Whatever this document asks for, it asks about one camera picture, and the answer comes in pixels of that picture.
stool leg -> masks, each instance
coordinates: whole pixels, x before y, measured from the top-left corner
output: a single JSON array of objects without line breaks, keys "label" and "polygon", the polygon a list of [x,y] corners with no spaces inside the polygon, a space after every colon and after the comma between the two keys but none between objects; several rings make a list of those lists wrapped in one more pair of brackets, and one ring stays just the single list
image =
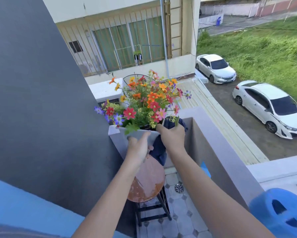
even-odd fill
[{"label": "stool leg", "polygon": [[167,209],[167,207],[166,207],[166,205],[165,205],[165,203],[164,203],[164,200],[162,199],[162,197],[161,197],[161,195],[160,195],[160,192],[158,193],[157,198],[158,198],[160,204],[162,205],[162,207],[163,207],[163,209],[164,209],[164,211],[165,211],[165,213],[166,213],[168,219],[169,219],[169,220],[172,220],[172,217],[170,216],[170,213],[169,213],[169,211],[168,211],[168,209]]},{"label": "stool leg", "polygon": [[139,211],[139,203],[135,203],[135,213],[136,213],[136,218],[139,226],[142,226],[141,222],[141,212]]}]

green curtain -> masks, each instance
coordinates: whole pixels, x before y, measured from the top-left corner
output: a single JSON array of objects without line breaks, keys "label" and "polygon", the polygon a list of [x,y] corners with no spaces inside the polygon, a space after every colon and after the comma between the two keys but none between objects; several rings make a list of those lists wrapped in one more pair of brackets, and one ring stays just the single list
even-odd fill
[{"label": "green curtain", "polygon": [[130,30],[135,51],[141,51],[143,63],[151,62],[145,20],[130,23]]},{"label": "green curtain", "polygon": [[95,39],[100,48],[100,52],[107,66],[108,72],[119,70],[119,64],[115,57],[114,44],[111,38],[109,28],[93,31]]},{"label": "green curtain", "polygon": [[165,59],[164,39],[162,18],[153,17],[146,20],[148,29],[148,38],[151,48],[152,61],[160,61]]},{"label": "green curtain", "polygon": [[111,33],[122,68],[135,66],[134,54],[126,24],[111,27]]}]

grass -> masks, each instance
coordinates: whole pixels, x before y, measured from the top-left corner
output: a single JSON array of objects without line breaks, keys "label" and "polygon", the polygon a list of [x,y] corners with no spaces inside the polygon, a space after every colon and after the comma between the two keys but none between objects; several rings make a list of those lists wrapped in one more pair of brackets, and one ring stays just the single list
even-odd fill
[{"label": "grass", "polygon": [[273,84],[297,100],[297,16],[256,27],[262,29],[217,36],[203,32],[197,54],[218,54],[236,70],[240,80]]}]

white sedan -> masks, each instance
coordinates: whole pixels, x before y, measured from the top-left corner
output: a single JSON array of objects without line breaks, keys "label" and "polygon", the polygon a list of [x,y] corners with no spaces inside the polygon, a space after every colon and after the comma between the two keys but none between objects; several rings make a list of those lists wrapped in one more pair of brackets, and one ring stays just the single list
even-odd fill
[{"label": "white sedan", "polygon": [[201,71],[210,82],[227,83],[237,77],[237,73],[221,56],[216,54],[203,54],[196,58],[195,68]]},{"label": "white sedan", "polygon": [[247,80],[233,90],[233,98],[281,138],[297,137],[297,102],[281,89],[267,83]]}]

white fence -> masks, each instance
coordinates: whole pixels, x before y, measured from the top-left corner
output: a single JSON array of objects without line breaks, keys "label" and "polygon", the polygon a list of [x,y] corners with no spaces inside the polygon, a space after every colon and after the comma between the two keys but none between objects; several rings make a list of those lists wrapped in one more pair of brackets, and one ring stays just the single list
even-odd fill
[{"label": "white fence", "polygon": [[221,14],[217,14],[217,15],[200,18],[198,28],[205,28],[205,27],[210,27],[210,26],[216,25],[219,17],[221,17],[221,21],[220,21],[220,24],[221,24],[223,21],[223,15],[224,14],[221,13]]},{"label": "white fence", "polygon": [[221,5],[221,6],[201,6],[203,15],[215,15],[223,13],[224,15],[234,16],[255,16],[259,3],[238,4],[238,5]]}]

